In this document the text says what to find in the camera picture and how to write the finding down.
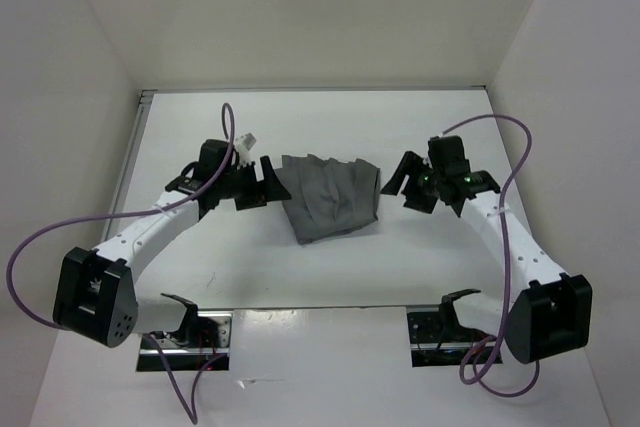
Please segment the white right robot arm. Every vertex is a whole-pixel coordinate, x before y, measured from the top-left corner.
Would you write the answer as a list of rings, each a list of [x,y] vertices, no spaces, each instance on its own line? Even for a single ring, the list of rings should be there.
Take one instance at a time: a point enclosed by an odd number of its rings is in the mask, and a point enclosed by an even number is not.
[[[580,349],[589,340],[593,289],[583,275],[569,275],[543,253],[532,235],[501,203],[501,189],[486,171],[471,171],[467,159],[450,172],[407,151],[384,195],[401,194],[405,207],[430,214],[451,207],[480,237],[503,270],[510,291],[495,300],[476,288],[443,296],[438,327],[450,340],[471,329],[502,337],[513,357],[529,364]]]

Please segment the grey pleated skirt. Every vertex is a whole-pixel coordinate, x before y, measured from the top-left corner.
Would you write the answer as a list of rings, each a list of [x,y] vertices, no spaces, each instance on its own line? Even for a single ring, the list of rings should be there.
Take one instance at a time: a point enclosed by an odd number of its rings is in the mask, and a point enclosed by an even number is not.
[[[380,168],[357,158],[283,155],[276,175],[291,198],[283,209],[298,244],[350,234],[378,221]]]

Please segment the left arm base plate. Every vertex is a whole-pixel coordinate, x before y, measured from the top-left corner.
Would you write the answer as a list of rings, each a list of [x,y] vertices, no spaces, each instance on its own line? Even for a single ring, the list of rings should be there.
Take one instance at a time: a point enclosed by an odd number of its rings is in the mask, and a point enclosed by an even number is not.
[[[143,337],[138,351],[137,372],[164,371],[156,344],[175,372],[228,371],[233,312],[203,310],[189,330],[179,333],[154,331],[152,341]]]

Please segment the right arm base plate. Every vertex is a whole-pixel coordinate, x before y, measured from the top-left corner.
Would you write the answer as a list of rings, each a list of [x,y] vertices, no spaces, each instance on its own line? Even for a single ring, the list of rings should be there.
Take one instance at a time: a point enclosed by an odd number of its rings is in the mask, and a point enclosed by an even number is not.
[[[477,329],[446,327],[437,306],[408,309],[406,320],[413,368],[459,366],[487,336]]]

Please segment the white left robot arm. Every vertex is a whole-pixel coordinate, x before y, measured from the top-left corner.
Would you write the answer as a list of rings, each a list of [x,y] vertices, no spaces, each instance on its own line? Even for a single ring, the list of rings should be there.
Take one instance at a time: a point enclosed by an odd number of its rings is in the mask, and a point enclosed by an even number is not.
[[[75,247],[65,255],[53,308],[58,326],[109,348],[133,333],[163,332],[180,347],[197,339],[197,304],[169,293],[157,301],[138,299],[141,274],[221,201],[231,199],[237,210],[247,210],[290,197],[267,156],[257,164],[220,165],[212,185],[206,185],[205,173],[201,163],[191,163],[168,183],[150,215],[90,250]]]

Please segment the aluminium table frame rail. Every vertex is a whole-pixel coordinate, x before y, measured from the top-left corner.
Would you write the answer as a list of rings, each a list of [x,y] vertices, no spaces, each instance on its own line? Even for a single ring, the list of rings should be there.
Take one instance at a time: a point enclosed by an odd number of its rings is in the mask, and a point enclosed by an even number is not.
[[[133,127],[131,129],[124,159],[117,179],[115,192],[109,208],[110,214],[120,213],[124,210],[124,204],[126,202],[131,178],[135,168],[135,162],[144,135],[149,109],[152,105],[155,93],[156,90],[143,90],[140,93]]]

